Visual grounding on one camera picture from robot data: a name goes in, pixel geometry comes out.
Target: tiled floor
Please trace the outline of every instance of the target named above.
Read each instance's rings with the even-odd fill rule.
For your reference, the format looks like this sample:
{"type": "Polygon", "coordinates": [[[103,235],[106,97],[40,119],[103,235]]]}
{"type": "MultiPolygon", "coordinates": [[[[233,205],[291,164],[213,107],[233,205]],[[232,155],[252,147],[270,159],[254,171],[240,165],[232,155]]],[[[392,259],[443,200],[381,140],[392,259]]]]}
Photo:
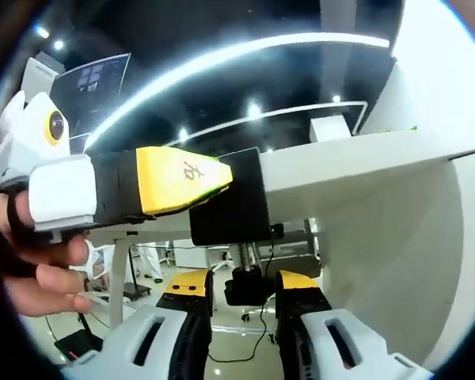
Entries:
{"type": "MultiPolygon", "coordinates": [[[[164,272],[164,282],[156,284],[151,279],[139,277],[139,283],[151,287],[151,296],[141,298],[132,303],[132,307],[125,306],[123,313],[125,317],[130,316],[137,307],[144,304],[155,305],[158,298],[163,293],[177,272],[185,272],[189,269],[177,268],[173,265],[167,267],[162,264],[164,272]]],[[[215,273],[215,298],[218,310],[211,319],[213,327],[213,340],[210,346],[210,353],[215,359],[241,359],[249,357],[253,352],[253,347],[260,337],[264,326],[259,319],[260,308],[232,307],[225,302],[223,290],[224,283],[231,277],[229,268],[222,268],[215,273]],[[250,321],[243,322],[241,315],[250,312],[250,321]]],[[[93,314],[87,316],[87,320],[93,333],[104,338],[108,332],[108,315],[104,306],[96,304],[93,314]]],[[[275,314],[274,300],[271,300],[264,310],[264,321],[268,330],[274,329],[275,314]]],[[[47,318],[25,318],[25,324],[29,327],[32,337],[39,347],[46,352],[54,363],[65,363],[66,359],[55,348],[55,338],[60,339],[74,331],[82,328],[75,313],[63,313],[51,315],[47,318]]],[[[215,363],[208,358],[206,363],[206,379],[233,379],[233,378],[283,378],[283,370],[279,359],[278,346],[272,344],[268,336],[259,343],[254,359],[244,363],[215,363]]]]}

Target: ceiling light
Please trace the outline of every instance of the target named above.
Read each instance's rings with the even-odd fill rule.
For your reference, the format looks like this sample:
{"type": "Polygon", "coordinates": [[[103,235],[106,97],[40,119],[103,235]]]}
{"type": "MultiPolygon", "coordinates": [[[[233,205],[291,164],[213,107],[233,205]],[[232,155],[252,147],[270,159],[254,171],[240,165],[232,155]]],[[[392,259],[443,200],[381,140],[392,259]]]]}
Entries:
{"type": "Polygon", "coordinates": [[[53,47],[55,48],[55,50],[62,50],[64,46],[65,44],[62,40],[56,40],[55,43],[53,44],[53,47]]]}
{"type": "Polygon", "coordinates": [[[250,103],[248,106],[248,117],[258,119],[262,115],[262,109],[256,103],[250,103]]]}
{"type": "Polygon", "coordinates": [[[365,44],[378,48],[388,48],[390,44],[388,40],[384,40],[383,38],[361,36],[358,34],[327,32],[295,33],[235,44],[205,55],[201,55],[200,57],[188,61],[179,67],[161,75],[146,85],[144,88],[139,90],[136,95],[131,97],[121,107],[114,111],[113,114],[111,114],[93,131],[92,135],[88,138],[88,140],[86,140],[85,150],[92,146],[97,141],[99,136],[101,136],[111,126],[113,126],[118,120],[127,115],[138,105],[142,104],[145,100],[162,93],[163,91],[173,87],[186,78],[189,78],[202,71],[212,69],[225,62],[229,62],[232,59],[253,53],[254,51],[288,44],[307,44],[316,42],[365,44]]]}
{"type": "Polygon", "coordinates": [[[49,38],[49,32],[44,26],[37,25],[35,27],[35,33],[42,38],[49,38]]]}
{"type": "Polygon", "coordinates": [[[187,138],[188,138],[188,132],[186,128],[181,128],[180,134],[179,134],[179,140],[181,140],[181,142],[185,142],[187,141],[187,138]]]}

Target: finger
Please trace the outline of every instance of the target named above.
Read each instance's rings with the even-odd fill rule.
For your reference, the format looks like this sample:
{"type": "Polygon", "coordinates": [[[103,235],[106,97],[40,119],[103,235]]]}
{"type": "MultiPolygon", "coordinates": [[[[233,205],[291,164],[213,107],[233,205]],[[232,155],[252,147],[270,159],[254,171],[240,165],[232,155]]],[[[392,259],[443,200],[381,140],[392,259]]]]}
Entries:
{"type": "Polygon", "coordinates": [[[75,294],[84,291],[83,278],[76,271],[39,264],[36,278],[41,288],[52,293],[75,294]]]}
{"type": "Polygon", "coordinates": [[[46,245],[36,249],[22,249],[20,256],[36,264],[51,264],[61,268],[83,265],[88,260],[88,245],[81,235],[74,236],[67,245],[46,245]]]}
{"type": "Polygon", "coordinates": [[[58,294],[42,289],[34,279],[5,279],[11,301],[20,314],[39,317],[65,311],[89,313],[93,302],[79,294],[58,294]]]}
{"type": "MultiPolygon", "coordinates": [[[[7,194],[0,194],[0,231],[10,240],[11,229],[9,219],[7,218],[7,202],[9,202],[9,196],[7,194]]],[[[33,227],[34,222],[30,215],[28,193],[20,192],[17,194],[15,202],[17,216],[20,221],[25,226],[33,227]]]]}

